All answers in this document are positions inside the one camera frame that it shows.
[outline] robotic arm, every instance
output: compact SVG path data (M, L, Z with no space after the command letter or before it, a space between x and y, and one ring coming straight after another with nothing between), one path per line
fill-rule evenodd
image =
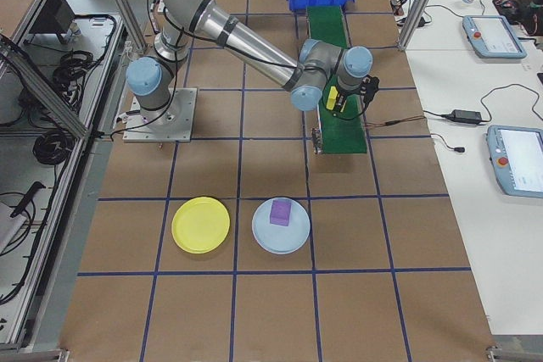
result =
M378 89L378 80L368 80L371 78L368 73L372 68L372 55L364 47L345 50L310 39L305 42L299 61L296 61L243 25L235 16L222 10L215 0L163 1L167 9L167 23L155 39L154 51L157 55L152 58L153 63L148 61L146 64L153 64L155 70L160 68L162 80L154 78L154 83L156 87L162 83L162 88L166 84L165 91L161 92L161 97L156 97L154 93L160 92L151 92L147 86L142 86L141 75L147 70L143 70L143 63L138 67L129 67L127 76L138 101L149 111L164 107L168 100L167 84L175 73L174 65L177 66L188 54L187 32L211 39L275 81L290 92L293 105L303 111L318 106L322 90L333 75L338 76L339 92L334 110L340 111L350 94L367 95L365 102L371 101ZM131 76L137 77L137 81L131 81Z

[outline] green conveyor belt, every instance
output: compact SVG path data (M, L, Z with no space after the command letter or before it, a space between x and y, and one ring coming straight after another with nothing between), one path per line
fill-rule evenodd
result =
M307 8L310 37L330 44L347 48L343 12L336 6L318 6ZM337 84L332 78L323 92L323 101L328 98L330 87ZM352 118L361 112L360 100L356 95L347 99L343 118ZM322 153L366 153L366 137L361 118L340 120L319 104L319 124L322 140Z

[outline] blue tape grid line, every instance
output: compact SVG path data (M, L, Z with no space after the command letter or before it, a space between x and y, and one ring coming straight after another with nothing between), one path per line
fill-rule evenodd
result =
M361 275L390 273L391 269L329 269L329 270L162 270L150 271L81 271L78 277L119 277L119 276L284 276L284 275ZM446 273L470 272L469 266L459 267L402 267L395 273Z
M191 64L191 57L192 57L192 49L189 50L188 55L188 61L187 61L187 70L185 71L185 78L183 79L183 87L187 86L187 80L188 80L188 72L190 70L190 64ZM166 192L166 198L165 198L165 206L164 206L164 214L162 217L162 227L160 229L160 239L159 239L159 245L157 249L156 254L156 260L154 263L154 272L153 272L153 283L151 285L151 293L149 295L149 303L148 303L148 309L147 309L147 316L145 318L145 328L143 330L143 339L142 339L142 347L140 351L139 361L144 362L145 360L145 351L147 348L147 339L148 339L148 333L149 333L149 326L151 323L151 315L153 313L153 305L154 305L154 294L156 291L156 283L159 276L159 269L160 269L160 256L162 254L162 243L164 241L164 234L165 234L165 228L166 228L166 220L168 217L168 209L170 206L170 196L171 196L171 189L173 187L173 178L176 170L176 160L177 160L177 152L179 150L179 143L176 142L176 146L174 148L173 152L173 158L171 160L171 167L170 167L170 179L168 180L168 188Z
M382 199L389 199L389 198L448 198L448 193L437 193L437 194L367 194L367 195L338 195L338 196L311 196L308 197L290 197L294 200L309 200L309 201L318 201L323 199L371 199L371 198L382 198ZM134 202L134 201L188 201L189 199L192 199L194 197L169 197L169 198L157 198L157 197L149 197L149 198L140 198L140 197L117 197L117 198L99 198L99 202L104 203L118 203L118 202ZM266 201L270 197L249 197L249 198L236 198L236 197L218 197L218 199L222 200L230 200L230 199L239 199L240 201Z
M249 0L246 0L245 13L249 12ZM248 24L249 17L245 16L245 24ZM241 112L239 116L239 151L238 151L238 189L236 191L236 225L234 229L234 259L233 271L238 271L238 240L239 240L239 207L241 205L241 169L242 157L244 151L244 110L245 110L245 86L247 76L247 64L244 62L244 74L242 76L241 86ZM236 295L238 291L238 276L234 274L232 278L232 311L230 314L230 345L229 345L229 362L234 361L234 345L236 336Z

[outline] power adapter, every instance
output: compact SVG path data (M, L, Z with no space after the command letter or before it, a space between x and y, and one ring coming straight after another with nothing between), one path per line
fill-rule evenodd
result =
M407 17L404 17L403 19L396 20L396 25L398 27L403 27L406 23ZM418 21L417 28L424 27L428 22L421 16L421 19Z
M441 117L450 120L451 122L466 123L468 125L479 125L483 122L481 113L474 110L455 109L449 114L442 114Z

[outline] floor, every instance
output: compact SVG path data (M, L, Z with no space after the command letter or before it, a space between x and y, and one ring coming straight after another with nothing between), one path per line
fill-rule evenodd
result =
M304 16L285 0L217 0L295 56ZM388 0L346 8L382 91L366 121L422 113ZM484 361L492 337L424 121L368 132L368 154L315 156L314 113L230 54L195 42L179 84L198 86L189 144L116 137L60 345L94 361ZM228 209L226 241L179 249L188 199ZM287 196L306 244L274 255L251 219Z

